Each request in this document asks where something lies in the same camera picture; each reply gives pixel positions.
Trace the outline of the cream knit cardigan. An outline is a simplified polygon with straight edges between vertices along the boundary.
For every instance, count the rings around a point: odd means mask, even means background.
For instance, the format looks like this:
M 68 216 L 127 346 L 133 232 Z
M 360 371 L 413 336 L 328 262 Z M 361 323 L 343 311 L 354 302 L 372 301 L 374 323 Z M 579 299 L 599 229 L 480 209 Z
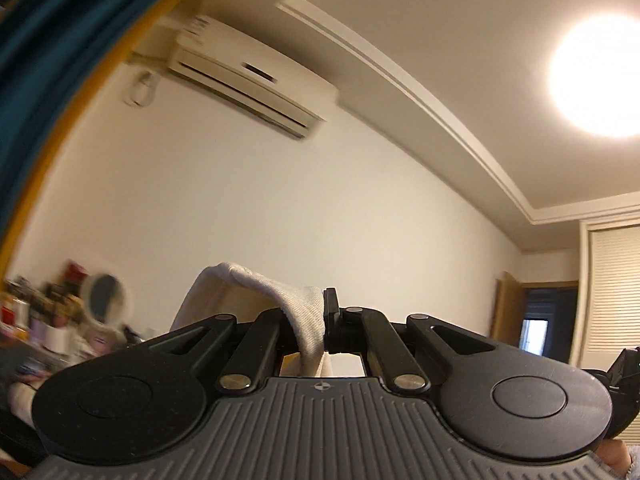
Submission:
M 331 359 L 324 351 L 324 301 L 318 287 L 295 287 L 266 278 L 233 262 L 204 269 L 186 294 L 171 330 L 178 330 L 216 314 L 253 322 L 262 312 L 277 308 L 290 323 L 298 349 L 284 366 L 287 375 L 330 377 Z

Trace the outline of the round white mirror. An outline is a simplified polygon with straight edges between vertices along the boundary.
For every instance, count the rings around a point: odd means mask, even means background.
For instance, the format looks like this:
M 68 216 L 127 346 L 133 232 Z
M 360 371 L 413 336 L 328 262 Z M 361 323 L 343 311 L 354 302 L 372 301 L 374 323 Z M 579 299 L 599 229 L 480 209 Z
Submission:
M 88 321 L 96 326 L 119 328 L 130 321 L 132 307 L 127 289 L 113 274 L 102 272 L 85 278 L 80 299 Z

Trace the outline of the white air conditioner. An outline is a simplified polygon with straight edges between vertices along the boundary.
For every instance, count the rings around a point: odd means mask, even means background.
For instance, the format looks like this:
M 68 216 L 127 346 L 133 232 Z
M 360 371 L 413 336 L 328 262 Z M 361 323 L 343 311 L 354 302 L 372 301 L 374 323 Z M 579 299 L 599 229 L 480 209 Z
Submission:
M 168 68 L 296 139 L 334 112 L 338 91 L 308 68 L 206 15 L 178 33 Z

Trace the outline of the round ceiling lamp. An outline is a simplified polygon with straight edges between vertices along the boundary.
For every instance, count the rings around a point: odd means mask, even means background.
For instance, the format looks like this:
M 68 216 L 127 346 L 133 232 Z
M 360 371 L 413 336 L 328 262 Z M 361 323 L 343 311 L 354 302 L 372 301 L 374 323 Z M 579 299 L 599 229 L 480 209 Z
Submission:
M 560 115 L 590 136 L 639 135 L 639 20 L 599 13 L 576 23 L 551 55 L 547 87 Z

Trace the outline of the teal curtain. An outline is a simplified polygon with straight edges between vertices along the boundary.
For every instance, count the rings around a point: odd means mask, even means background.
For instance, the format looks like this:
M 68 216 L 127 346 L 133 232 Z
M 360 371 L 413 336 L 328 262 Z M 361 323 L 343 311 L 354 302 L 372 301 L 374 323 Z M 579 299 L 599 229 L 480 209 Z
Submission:
M 1 222 L 58 116 L 157 0 L 17 0 L 1 20 Z

